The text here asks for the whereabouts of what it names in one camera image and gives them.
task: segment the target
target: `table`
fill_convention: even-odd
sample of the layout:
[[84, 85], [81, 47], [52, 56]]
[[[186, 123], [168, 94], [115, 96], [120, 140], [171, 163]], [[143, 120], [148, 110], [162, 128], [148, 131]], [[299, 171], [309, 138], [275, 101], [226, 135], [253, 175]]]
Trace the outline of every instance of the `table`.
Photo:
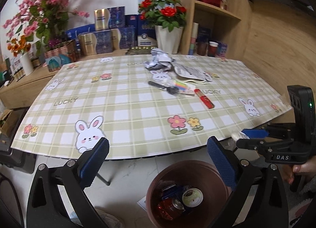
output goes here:
[[213, 81], [198, 88], [214, 109], [208, 110], [197, 96], [176, 97], [149, 86], [152, 75], [143, 62], [151, 55], [82, 61], [64, 65], [42, 90], [12, 147], [78, 159], [105, 136], [109, 160], [149, 157], [203, 146], [213, 135], [228, 138], [291, 109], [241, 61], [173, 57], [212, 74]]
[[[122, 56], [126, 51], [126, 49], [120, 49], [112, 53], [82, 57], [81, 60]], [[0, 99], [7, 109], [30, 107], [39, 93], [57, 72], [58, 71], [49, 72], [47, 67], [39, 66], [35, 68], [34, 72], [29, 76], [24, 76], [19, 81], [13, 81], [7, 87], [2, 86], [0, 88]]]

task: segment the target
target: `glass bottle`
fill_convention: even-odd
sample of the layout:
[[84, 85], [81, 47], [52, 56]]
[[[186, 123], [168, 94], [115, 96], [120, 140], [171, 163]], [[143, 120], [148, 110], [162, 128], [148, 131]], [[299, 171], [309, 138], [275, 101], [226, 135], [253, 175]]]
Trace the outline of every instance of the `glass bottle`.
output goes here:
[[220, 8], [223, 10], [227, 10], [227, 1], [226, 0], [221, 1]]

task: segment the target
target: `cable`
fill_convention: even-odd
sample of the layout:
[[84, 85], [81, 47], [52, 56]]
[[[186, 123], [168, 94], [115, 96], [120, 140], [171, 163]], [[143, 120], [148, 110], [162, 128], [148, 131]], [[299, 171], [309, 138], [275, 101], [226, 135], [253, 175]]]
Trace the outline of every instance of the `cable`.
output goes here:
[[18, 211], [19, 211], [19, 215], [20, 215], [20, 223], [21, 223], [21, 227], [24, 228], [24, 219], [23, 219], [23, 214], [22, 214], [22, 209], [21, 209], [21, 205], [20, 205], [20, 201], [19, 201], [19, 198], [18, 198], [18, 194], [16, 193], [16, 190], [13, 186], [13, 183], [11, 182], [11, 180], [9, 178], [7, 178], [4, 174], [2, 174], [0, 172], [0, 175], [2, 176], [0, 178], [0, 186], [1, 186], [1, 183], [3, 181], [7, 181], [9, 183], [9, 185], [11, 186], [12, 188], [12, 191], [13, 191], [13, 194], [14, 194], [14, 197], [15, 197], [15, 201], [16, 201], [16, 204], [18, 206]]

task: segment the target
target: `red cup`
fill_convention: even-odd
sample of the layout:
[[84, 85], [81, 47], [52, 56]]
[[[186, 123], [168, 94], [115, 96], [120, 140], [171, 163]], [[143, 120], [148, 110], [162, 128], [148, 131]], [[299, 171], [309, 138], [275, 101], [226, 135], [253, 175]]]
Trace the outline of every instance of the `red cup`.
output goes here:
[[215, 54], [217, 52], [218, 43], [216, 42], [209, 42], [209, 50], [207, 52], [207, 56], [209, 57], [215, 57]]

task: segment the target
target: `white flower pot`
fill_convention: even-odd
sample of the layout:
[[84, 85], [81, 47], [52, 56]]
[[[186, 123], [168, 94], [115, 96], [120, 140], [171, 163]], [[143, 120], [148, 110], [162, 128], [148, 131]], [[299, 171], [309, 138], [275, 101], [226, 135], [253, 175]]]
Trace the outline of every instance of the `white flower pot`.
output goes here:
[[168, 54], [177, 54], [181, 41], [183, 27], [173, 28], [173, 31], [169, 32], [168, 28], [155, 26], [155, 30], [158, 48]]
[[20, 57], [20, 62], [22, 64], [24, 73], [26, 76], [30, 75], [34, 71], [33, 64], [30, 59], [29, 53], [25, 53]]

